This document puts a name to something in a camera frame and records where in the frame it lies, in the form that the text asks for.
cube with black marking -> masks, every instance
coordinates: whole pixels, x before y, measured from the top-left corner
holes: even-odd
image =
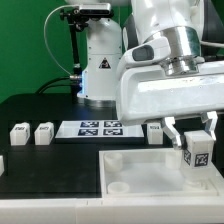
[[[36,145],[49,145],[54,137],[54,124],[51,122],[41,123],[34,136]]]
[[[185,132],[187,149],[184,161],[191,168],[208,167],[211,164],[214,140],[205,131]]]
[[[10,132],[10,142],[12,146],[26,145],[30,138],[30,124],[21,123],[16,124]]]
[[[163,144],[163,130],[160,123],[147,124],[148,143],[153,145]]]

black tabletop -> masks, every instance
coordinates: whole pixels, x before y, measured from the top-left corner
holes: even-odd
[[[93,108],[72,103],[70,94],[22,94],[0,104],[0,155],[5,173],[0,177],[0,199],[12,198],[96,198],[101,197],[99,151],[149,148],[146,139],[116,139],[115,142],[55,140],[36,146],[33,133],[40,123],[51,121],[57,132],[62,121],[116,120],[115,108]],[[214,163],[224,168],[224,119],[216,128]],[[16,123],[31,125],[25,146],[11,146],[9,132]],[[177,122],[180,132],[203,128],[198,119]],[[165,139],[164,147],[170,142]]]

sticker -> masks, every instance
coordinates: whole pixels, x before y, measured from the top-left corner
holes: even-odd
[[[104,127],[106,128],[119,128],[122,127],[122,124],[119,121],[105,121]]]
[[[209,153],[197,154],[195,157],[195,167],[207,166],[208,157]]]
[[[188,163],[188,165],[191,165],[191,153],[186,149],[184,150],[184,160]]]
[[[80,129],[78,136],[96,136],[98,135],[98,129]]]
[[[81,123],[81,128],[98,128],[99,127],[99,122],[97,121],[83,121]]]
[[[16,127],[15,130],[17,130],[17,131],[23,131],[23,130],[25,130],[25,127]]]
[[[104,129],[103,130],[103,135],[107,135],[107,136],[123,135],[123,130],[122,129]]]
[[[152,129],[152,130],[159,130],[159,129],[160,129],[159,126],[149,126],[149,127],[150,127],[150,129]]]
[[[109,62],[106,58],[103,59],[102,63],[100,64],[100,69],[111,69]]]
[[[49,127],[40,127],[39,130],[44,130],[47,131],[49,129]]]

white tray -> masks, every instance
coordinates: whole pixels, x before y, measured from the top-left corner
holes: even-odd
[[[224,180],[213,164],[207,179],[201,181],[202,186],[189,188],[180,166],[168,168],[167,155],[172,153],[173,149],[100,152],[102,197],[224,196]],[[111,157],[117,157],[114,167]]]

small block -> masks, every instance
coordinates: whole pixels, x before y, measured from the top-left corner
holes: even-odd
[[[41,123],[34,132],[36,145],[49,145],[54,137],[54,124]]]
[[[191,153],[212,152],[214,140],[205,131],[185,132],[188,151]]]
[[[11,145],[26,145],[30,138],[30,125],[28,123],[16,124],[10,132]]]
[[[160,123],[147,124],[148,143],[153,145],[163,144],[163,130]]]

